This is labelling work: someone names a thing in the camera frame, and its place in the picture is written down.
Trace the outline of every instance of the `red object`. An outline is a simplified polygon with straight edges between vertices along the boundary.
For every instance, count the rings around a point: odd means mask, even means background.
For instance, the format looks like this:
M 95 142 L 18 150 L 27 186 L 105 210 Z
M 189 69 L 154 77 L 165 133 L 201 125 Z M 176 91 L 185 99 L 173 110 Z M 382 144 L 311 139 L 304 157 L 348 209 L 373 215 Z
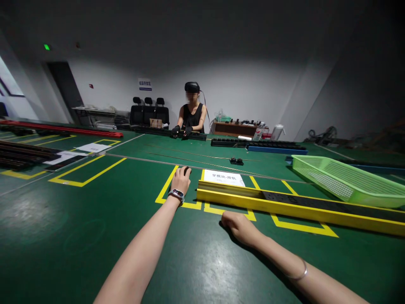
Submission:
M 58 126 L 52 126 L 52 125 L 35 124 L 35 123 L 29 123 L 29 122 L 16 122 L 13 120 L 3 120 L 3 121 L 0 121 L 0 124 L 13 125 L 13 126 L 17 126 L 17 127 L 25 127 L 25 128 L 31 128 L 31 129 L 67 131 L 67 132 L 76 133 L 76 134 L 104 136 L 104 137 L 112 137 L 112 138 L 124 137 L 124 135 L 120 132 L 93 131 L 93 130 L 86 130 L 86 129 L 66 128 L 66 127 L 58 127 Z
M 271 133 L 263 133 L 262 134 L 263 139 L 267 139 L 267 138 L 270 138 L 270 137 L 271 137 Z

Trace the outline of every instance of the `green plastic basket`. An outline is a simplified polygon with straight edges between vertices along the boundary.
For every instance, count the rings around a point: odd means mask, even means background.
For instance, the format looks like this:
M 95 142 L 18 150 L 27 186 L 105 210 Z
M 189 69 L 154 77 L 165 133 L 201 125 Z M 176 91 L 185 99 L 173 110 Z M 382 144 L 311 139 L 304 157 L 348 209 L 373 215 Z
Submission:
M 230 122 L 232 117 L 229 116 L 221 116 L 221 120 L 219 120 L 219 116 L 216 117 L 217 122 Z
M 342 201 L 382 208 L 405 205 L 405 186 L 340 161 L 292 155 L 292 168 Z

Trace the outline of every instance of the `doorway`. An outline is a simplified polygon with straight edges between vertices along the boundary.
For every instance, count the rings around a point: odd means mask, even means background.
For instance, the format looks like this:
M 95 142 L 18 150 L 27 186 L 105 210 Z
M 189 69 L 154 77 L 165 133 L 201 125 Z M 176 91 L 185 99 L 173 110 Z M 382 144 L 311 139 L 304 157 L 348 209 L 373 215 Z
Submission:
M 77 125 L 89 125 L 87 121 L 83 120 L 77 114 L 77 111 L 72 108 L 83 106 L 79 90 L 76 86 L 75 79 L 72 71 L 70 70 L 67 62 L 47 62 L 49 71 L 51 72 L 60 94 L 65 102 L 65 105 Z

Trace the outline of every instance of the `silver bracelet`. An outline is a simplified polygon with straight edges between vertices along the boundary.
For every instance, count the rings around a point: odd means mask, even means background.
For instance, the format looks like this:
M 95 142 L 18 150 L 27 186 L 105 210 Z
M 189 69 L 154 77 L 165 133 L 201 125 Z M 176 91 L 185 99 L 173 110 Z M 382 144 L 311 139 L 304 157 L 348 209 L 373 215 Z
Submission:
M 308 268 L 307 268 L 306 262 L 304 261 L 304 259 L 302 257 L 299 257 L 299 258 L 304 262 L 304 266 L 305 266 L 304 273 L 302 275 L 300 275 L 299 277 L 290 277 L 288 275 L 285 275 L 286 277 L 288 277 L 290 279 L 293 279 L 293 280 L 296 280 L 296 281 L 301 280 L 303 277 L 305 277 L 308 274 Z

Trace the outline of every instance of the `wristwatch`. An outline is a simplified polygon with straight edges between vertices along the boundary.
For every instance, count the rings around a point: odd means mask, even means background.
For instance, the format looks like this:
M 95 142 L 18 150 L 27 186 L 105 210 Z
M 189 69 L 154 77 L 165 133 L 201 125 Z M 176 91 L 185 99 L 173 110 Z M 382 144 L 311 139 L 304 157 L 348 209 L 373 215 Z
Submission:
M 171 191 L 169 192 L 169 195 L 170 195 L 170 194 L 173 195 L 173 196 L 175 196 L 175 197 L 177 197 L 177 198 L 179 198 L 180 201 L 181 201 L 180 204 L 182 204 L 182 203 L 184 202 L 184 193 L 181 192 L 180 190 L 173 189 L 173 190 L 171 190 Z

